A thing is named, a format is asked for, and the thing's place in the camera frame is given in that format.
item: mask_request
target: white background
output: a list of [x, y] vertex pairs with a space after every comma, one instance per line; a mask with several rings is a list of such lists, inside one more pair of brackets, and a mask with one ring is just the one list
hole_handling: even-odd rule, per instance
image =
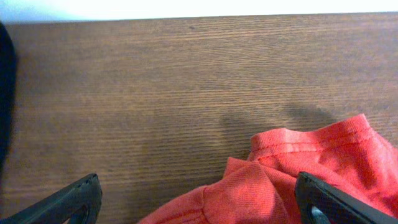
[[386, 11], [398, 11], [398, 1], [0, 0], [6, 23]]

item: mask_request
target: crumpled red cloth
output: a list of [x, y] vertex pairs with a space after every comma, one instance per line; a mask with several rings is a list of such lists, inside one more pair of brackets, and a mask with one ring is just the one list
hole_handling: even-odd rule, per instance
[[229, 158], [221, 181], [163, 205], [140, 223], [300, 223], [294, 185], [313, 174], [398, 218], [398, 151], [361, 114], [310, 132], [274, 129]]

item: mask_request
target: red cloth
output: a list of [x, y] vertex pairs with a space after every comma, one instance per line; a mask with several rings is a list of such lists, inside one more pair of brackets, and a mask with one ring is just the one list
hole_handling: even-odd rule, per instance
[[251, 142], [248, 160], [229, 158], [221, 181], [140, 223], [300, 223], [294, 196], [300, 171], [398, 218], [398, 151], [363, 114], [316, 131], [274, 129]]

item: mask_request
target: wood grain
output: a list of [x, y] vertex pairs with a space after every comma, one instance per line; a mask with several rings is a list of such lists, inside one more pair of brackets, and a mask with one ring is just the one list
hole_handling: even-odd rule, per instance
[[220, 180], [272, 128], [365, 113], [398, 145], [398, 14], [24, 24], [7, 217], [96, 172], [98, 223]]

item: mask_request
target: brown wooden surface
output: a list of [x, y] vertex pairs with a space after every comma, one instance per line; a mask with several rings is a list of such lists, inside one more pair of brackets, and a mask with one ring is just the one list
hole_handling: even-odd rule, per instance
[[20, 61], [3, 217], [96, 172], [98, 223], [136, 222], [272, 128], [365, 113], [398, 145], [398, 14], [7, 28]]

